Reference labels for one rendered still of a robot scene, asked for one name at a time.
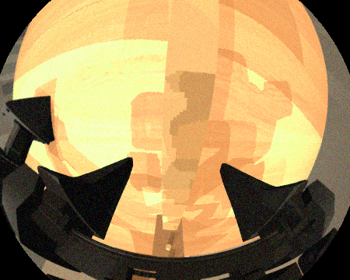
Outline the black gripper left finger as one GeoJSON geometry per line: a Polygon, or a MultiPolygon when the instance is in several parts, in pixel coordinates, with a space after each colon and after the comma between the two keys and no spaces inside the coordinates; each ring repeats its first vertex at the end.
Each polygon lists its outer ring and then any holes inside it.
{"type": "Polygon", "coordinates": [[[37,170],[44,186],[68,201],[93,235],[104,240],[132,167],[134,159],[128,157],[77,177],[39,165],[37,170]]]}

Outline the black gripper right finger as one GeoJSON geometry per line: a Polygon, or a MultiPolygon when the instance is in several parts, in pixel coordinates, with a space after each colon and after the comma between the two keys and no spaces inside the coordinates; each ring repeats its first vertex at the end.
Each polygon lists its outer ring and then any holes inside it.
{"type": "Polygon", "coordinates": [[[272,186],[226,163],[222,163],[219,173],[243,242],[259,236],[259,230],[278,214],[285,202],[308,184],[308,180],[301,180],[272,186]]]}

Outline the brown wooden post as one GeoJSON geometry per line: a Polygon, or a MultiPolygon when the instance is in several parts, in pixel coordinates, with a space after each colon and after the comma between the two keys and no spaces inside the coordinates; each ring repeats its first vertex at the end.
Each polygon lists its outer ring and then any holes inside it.
{"type": "Polygon", "coordinates": [[[163,229],[163,216],[156,216],[151,256],[184,257],[184,230],[181,221],[177,230],[165,230],[163,229]]]}

